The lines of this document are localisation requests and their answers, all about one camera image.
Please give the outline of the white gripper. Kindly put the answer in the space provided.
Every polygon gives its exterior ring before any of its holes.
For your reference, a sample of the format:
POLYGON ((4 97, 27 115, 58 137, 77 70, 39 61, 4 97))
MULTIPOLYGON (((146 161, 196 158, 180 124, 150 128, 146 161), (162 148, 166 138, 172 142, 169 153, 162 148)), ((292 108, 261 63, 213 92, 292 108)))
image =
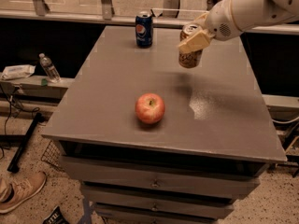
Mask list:
POLYGON ((206 29, 192 32, 178 44, 178 50, 181 53, 196 52, 208 47, 213 38, 226 41, 240 36, 242 31, 235 24, 232 1, 221 0, 208 13, 194 19, 194 23, 206 29))

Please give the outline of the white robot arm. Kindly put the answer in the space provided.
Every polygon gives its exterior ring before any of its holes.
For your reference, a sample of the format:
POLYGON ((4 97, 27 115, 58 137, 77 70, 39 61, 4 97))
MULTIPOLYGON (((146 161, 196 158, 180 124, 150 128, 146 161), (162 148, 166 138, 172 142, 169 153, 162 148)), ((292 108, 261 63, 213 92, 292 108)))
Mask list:
POLYGON ((212 39, 226 41, 258 26, 297 21, 299 0, 221 0, 193 22, 199 29, 183 39, 178 50, 205 49, 212 39))

